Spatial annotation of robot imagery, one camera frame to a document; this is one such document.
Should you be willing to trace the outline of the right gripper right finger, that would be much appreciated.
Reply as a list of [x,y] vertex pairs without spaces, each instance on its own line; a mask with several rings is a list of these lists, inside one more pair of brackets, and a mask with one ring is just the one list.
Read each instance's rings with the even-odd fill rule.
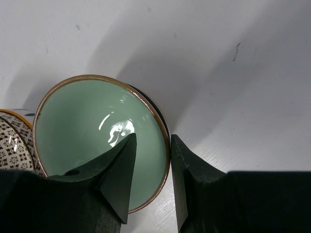
[[224,173],[171,136],[171,164],[181,233],[308,233],[308,171]]

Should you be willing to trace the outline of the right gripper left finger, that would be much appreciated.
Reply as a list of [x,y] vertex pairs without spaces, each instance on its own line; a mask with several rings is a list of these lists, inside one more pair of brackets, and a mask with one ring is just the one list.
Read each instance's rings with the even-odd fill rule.
[[63,175],[0,172],[3,233],[118,233],[127,223],[137,137]]

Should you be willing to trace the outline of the green celadon bowl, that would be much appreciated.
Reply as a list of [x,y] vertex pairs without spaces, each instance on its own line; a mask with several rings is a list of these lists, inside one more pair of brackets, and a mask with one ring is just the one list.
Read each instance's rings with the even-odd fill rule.
[[46,176],[61,175],[137,137],[129,212],[149,205],[170,167],[169,131],[157,106],[141,91],[101,75],[79,75],[55,85],[42,99],[33,141]]

